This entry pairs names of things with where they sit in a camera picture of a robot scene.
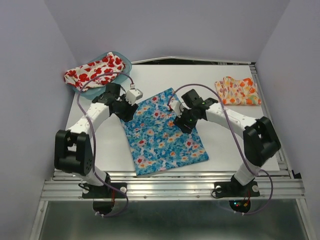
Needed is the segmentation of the blue floral skirt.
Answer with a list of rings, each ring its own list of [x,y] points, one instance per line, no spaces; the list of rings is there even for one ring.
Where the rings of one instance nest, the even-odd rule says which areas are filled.
[[[133,119],[121,123],[137,176],[209,160],[197,130],[187,134],[175,126],[169,100],[177,100],[172,88],[139,103]]]

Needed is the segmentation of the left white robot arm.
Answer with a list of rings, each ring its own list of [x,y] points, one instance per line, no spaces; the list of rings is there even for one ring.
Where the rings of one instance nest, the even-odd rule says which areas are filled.
[[[104,92],[92,100],[88,110],[79,106],[83,116],[74,125],[55,135],[54,167],[94,186],[100,197],[111,193],[111,184],[109,175],[95,164],[96,130],[111,115],[126,123],[131,121],[138,109],[137,100],[143,97],[133,84],[124,94],[121,90],[121,85],[109,83]]]

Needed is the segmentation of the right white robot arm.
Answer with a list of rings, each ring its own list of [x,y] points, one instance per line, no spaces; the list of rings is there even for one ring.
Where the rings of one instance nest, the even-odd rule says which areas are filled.
[[[265,116],[253,118],[226,108],[214,98],[202,99],[192,89],[182,95],[186,107],[170,99],[168,106],[174,111],[174,124],[185,134],[190,134],[199,120],[218,124],[231,131],[242,157],[242,165],[230,182],[231,192],[242,195],[262,166],[281,148],[281,143],[271,120]]]

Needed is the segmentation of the teal plastic bin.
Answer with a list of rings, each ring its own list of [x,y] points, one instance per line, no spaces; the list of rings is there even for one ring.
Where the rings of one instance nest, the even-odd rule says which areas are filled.
[[[114,54],[117,54],[119,55],[120,57],[123,58],[124,62],[127,64],[127,67],[126,69],[122,72],[123,74],[120,74],[120,75],[117,75],[116,78],[112,81],[114,83],[117,83],[117,84],[122,84],[125,80],[128,79],[128,75],[130,74],[130,71],[132,69],[132,63],[125,57],[123,56],[122,54],[116,52],[116,51],[111,51],[112,53]],[[95,61],[95,60],[98,60],[99,58],[103,57],[106,53],[98,56],[97,58],[91,60],[91,61]],[[76,93],[79,92],[79,90],[77,90],[75,87],[69,85]],[[80,95],[85,97],[86,99],[88,100],[93,100],[95,97],[99,96],[100,94],[102,94],[106,89],[106,86],[103,86],[103,87],[98,87],[98,88],[92,88],[92,89],[89,89],[88,91],[86,92],[81,92]]]

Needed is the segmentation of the red poppy white skirt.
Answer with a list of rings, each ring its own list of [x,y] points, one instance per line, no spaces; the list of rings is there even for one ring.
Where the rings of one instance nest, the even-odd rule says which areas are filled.
[[[82,90],[87,92],[90,89],[104,87],[111,83],[117,75],[98,76],[111,72],[123,72],[126,67],[127,64],[121,56],[108,52],[98,60],[69,69],[64,74],[64,83],[80,91],[87,82],[94,79]]]

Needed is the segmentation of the orange floral folded skirt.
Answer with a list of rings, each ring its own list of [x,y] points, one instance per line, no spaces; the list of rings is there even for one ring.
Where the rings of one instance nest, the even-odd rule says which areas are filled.
[[[224,105],[259,106],[262,103],[258,85],[250,77],[237,80],[226,76],[214,85]]]

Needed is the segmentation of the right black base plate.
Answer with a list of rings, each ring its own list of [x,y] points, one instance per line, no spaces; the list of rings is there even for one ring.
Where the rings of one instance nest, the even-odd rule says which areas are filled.
[[[216,199],[259,197],[260,190],[256,181],[251,181],[247,185],[233,181],[218,181],[214,183],[211,196]]]

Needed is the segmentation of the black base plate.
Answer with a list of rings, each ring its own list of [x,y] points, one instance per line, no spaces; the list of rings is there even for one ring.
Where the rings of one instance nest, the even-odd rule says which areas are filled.
[[[256,181],[251,181],[247,185],[233,181],[218,181],[214,183],[211,196],[216,199],[259,197],[260,190]]]
[[[82,189],[83,199],[124,199],[123,192],[115,191],[105,185],[95,186],[88,183],[79,183],[78,186]]]

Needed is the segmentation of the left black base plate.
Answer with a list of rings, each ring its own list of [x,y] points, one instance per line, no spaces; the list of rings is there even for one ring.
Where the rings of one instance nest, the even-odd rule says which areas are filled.
[[[79,183],[78,186],[82,189],[83,199],[124,199],[123,192],[115,191],[105,185],[95,186],[88,183]]]

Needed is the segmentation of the aluminium front rail frame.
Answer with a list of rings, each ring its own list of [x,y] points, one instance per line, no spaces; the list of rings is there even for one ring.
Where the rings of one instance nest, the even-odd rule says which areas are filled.
[[[136,177],[133,172],[112,172],[115,183],[127,183],[130,201],[208,201],[215,182],[226,181],[231,172],[167,172],[155,176]],[[296,200],[307,237],[315,240],[316,234],[310,222],[305,200],[305,188],[301,179],[293,179],[286,170],[272,177],[274,200]],[[73,174],[56,170],[42,188],[40,202],[32,226],[30,239],[38,240],[50,201],[83,201],[78,184],[81,180]]]

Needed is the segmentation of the aluminium right side rail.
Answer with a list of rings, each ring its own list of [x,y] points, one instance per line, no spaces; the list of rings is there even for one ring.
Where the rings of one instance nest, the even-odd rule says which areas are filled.
[[[272,115],[271,115],[271,113],[269,111],[269,108],[268,108],[268,105],[266,103],[266,99],[265,99],[265,96],[264,96],[264,93],[263,93],[263,90],[262,90],[262,87],[261,87],[261,83],[260,83],[260,80],[259,80],[259,76],[258,76],[258,72],[257,72],[256,66],[255,66],[255,63],[254,62],[250,63],[249,64],[249,68],[250,68],[250,72],[251,72],[251,75],[252,75],[252,79],[257,84],[258,95],[259,95],[259,97],[261,99],[262,111],[263,111],[264,115],[266,117],[268,117],[270,119],[270,121],[272,122],[272,124],[274,125]],[[294,169],[292,168],[292,165],[290,163],[289,158],[287,157],[287,154],[285,153],[284,145],[282,143],[281,143],[281,149],[277,152],[276,157],[277,157],[278,163],[286,165],[286,169],[288,171],[288,175],[290,176],[291,179],[302,180],[301,173],[300,172],[295,172]]]

